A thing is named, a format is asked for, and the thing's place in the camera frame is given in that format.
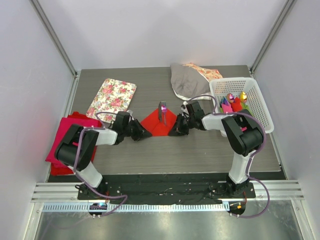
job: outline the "gray tabletop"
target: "gray tabletop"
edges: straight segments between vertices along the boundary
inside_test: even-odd
[[[245,65],[207,68],[218,69],[225,78],[250,77]],[[166,101],[173,113],[181,112],[183,101],[172,90],[169,67],[82,70],[72,111],[85,114],[107,78],[137,85],[128,109],[139,121],[154,111],[160,101]],[[207,113],[213,107],[208,100],[201,100],[200,104]],[[93,164],[102,174],[226,173],[233,154],[228,139],[220,131],[191,129],[188,136],[157,136],[139,142],[127,137],[119,145],[100,145]],[[251,171],[280,171],[270,136],[265,148],[254,157]]]

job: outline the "orange patterned cloth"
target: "orange patterned cloth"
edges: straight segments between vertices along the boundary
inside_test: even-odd
[[[202,76],[204,76],[209,83],[214,79],[222,79],[223,78],[217,69],[207,69],[207,68],[197,66],[193,63],[187,63],[183,66],[188,66],[190,68],[197,70],[198,73],[200,73]]]

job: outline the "pink object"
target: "pink object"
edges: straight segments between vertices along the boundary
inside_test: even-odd
[[[221,104],[221,108],[224,113],[232,113],[233,112],[231,104],[229,104],[229,105]]]
[[[91,126],[98,127],[99,121],[95,119],[80,119],[80,118],[70,118],[70,117],[68,118],[63,117],[61,119],[59,128],[55,135],[52,148],[45,159],[46,162],[50,162],[54,164],[56,168],[68,168],[66,165],[64,165],[63,163],[61,163],[59,160],[55,158],[55,151],[72,124],[78,124],[84,127],[91,127]]]

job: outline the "floral placemat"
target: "floral placemat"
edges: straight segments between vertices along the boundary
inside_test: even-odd
[[[93,99],[86,116],[97,119],[96,113],[98,112],[126,111],[136,88],[137,85],[133,83],[107,78]],[[114,114],[100,114],[99,117],[106,123],[116,119]]]

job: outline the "floral cloth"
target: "floral cloth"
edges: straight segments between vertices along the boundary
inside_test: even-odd
[[[204,76],[207,81],[210,83],[213,79],[222,79],[222,75],[217,69],[207,69],[200,66],[197,66],[193,63],[187,63],[184,66],[191,67],[198,71],[202,76]]]
[[[93,99],[86,116],[97,119],[96,113],[98,112],[126,111],[136,88],[137,85],[133,83],[107,78]],[[99,118],[110,123],[116,119],[116,116],[114,114],[100,114]]]

